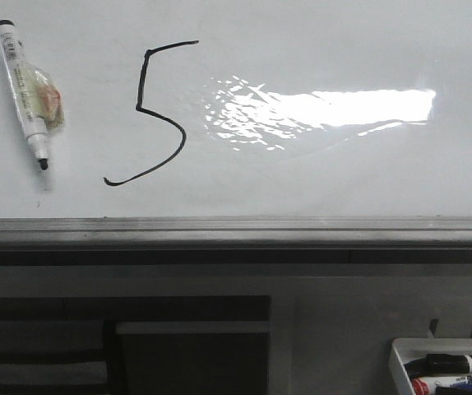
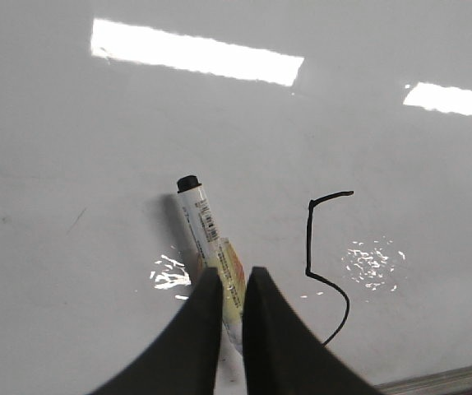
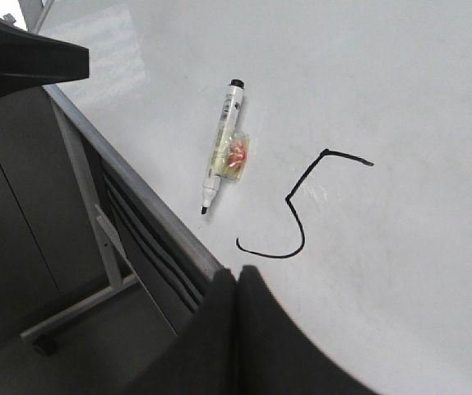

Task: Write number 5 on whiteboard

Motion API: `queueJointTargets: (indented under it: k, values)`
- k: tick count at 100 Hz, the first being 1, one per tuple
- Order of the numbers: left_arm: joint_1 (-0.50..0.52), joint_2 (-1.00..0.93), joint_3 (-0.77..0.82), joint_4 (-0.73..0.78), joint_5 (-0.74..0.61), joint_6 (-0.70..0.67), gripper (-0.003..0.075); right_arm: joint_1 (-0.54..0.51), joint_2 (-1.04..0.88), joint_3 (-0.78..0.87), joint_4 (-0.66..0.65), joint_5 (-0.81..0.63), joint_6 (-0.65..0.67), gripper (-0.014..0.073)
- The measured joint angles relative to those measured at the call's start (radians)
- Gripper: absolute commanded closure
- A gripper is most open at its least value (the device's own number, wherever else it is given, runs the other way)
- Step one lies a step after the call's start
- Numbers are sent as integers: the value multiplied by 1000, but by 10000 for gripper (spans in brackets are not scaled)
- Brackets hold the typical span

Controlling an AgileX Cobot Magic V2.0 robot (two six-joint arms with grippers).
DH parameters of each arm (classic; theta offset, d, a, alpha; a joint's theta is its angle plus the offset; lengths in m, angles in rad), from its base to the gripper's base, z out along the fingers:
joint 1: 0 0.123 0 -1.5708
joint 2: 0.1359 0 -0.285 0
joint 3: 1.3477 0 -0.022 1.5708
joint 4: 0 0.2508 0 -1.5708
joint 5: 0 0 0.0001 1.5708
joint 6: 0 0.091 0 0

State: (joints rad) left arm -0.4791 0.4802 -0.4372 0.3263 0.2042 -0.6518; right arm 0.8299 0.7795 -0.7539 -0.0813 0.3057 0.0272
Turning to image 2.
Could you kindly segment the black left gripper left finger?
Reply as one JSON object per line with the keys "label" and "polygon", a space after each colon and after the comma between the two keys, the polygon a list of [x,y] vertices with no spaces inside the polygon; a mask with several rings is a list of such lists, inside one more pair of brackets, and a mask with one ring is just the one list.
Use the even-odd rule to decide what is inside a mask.
{"label": "black left gripper left finger", "polygon": [[205,269],[182,308],[132,363],[93,394],[212,394],[220,354],[223,287]]}

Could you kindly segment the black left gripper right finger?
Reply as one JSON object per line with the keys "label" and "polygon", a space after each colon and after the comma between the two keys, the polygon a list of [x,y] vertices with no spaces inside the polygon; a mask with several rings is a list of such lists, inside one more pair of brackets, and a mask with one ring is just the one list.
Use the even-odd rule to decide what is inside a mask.
{"label": "black left gripper right finger", "polygon": [[249,394],[379,394],[317,340],[270,273],[254,267],[243,311]]}

